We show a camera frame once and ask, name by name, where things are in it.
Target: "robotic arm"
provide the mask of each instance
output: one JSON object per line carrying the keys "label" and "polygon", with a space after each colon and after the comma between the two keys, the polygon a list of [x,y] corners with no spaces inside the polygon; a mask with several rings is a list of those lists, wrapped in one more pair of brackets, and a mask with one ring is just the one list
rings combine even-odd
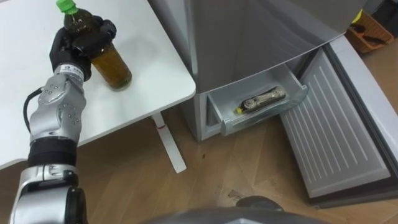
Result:
{"label": "robotic arm", "polygon": [[87,223],[85,195],[78,188],[75,167],[86,105],[83,82],[91,77],[86,55],[116,35],[111,21],[96,19],[101,23],[98,33],[73,40],[62,28],[54,38],[50,52],[53,76],[36,91],[41,92],[39,106],[30,124],[25,119],[30,131],[28,168],[21,174],[10,224]]}

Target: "refrigerator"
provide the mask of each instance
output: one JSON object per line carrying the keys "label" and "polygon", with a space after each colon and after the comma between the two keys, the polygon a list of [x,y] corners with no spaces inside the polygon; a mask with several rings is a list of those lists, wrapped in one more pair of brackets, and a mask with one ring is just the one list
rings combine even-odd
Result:
{"label": "refrigerator", "polygon": [[[149,2],[196,81],[198,141],[280,116],[311,205],[398,197],[398,116],[343,35],[365,1]],[[234,112],[275,86],[283,100]]]}

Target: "table leg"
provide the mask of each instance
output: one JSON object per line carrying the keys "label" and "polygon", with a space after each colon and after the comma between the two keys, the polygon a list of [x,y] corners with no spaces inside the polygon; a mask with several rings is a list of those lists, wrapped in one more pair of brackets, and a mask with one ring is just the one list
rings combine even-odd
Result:
{"label": "table leg", "polygon": [[152,115],[152,119],[155,121],[157,132],[163,142],[163,145],[166,149],[167,155],[174,167],[176,173],[184,171],[187,169],[187,166],[182,159],[180,151],[178,150],[177,145],[175,144],[174,138],[170,133],[169,127],[164,123],[163,117],[161,113],[157,113]]}

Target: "green bottle cap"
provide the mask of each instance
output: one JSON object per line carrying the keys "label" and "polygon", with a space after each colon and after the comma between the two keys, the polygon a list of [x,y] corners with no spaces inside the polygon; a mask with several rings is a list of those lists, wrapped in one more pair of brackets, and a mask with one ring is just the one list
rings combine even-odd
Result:
{"label": "green bottle cap", "polygon": [[57,0],[57,6],[61,12],[71,15],[78,11],[75,2],[73,0]]}

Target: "plastic bottle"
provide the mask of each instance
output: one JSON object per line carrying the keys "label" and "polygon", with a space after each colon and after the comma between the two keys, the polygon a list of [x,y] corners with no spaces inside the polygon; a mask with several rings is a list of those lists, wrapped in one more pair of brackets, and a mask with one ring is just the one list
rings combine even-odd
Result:
{"label": "plastic bottle", "polygon": [[[58,0],[57,6],[65,14],[63,25],[71,35],[98,32],[93,15],[79,9],[73,0]],[[131,72],[112,43],[90,55],[90,60],[114,90],[122,90],[131,83]]]}

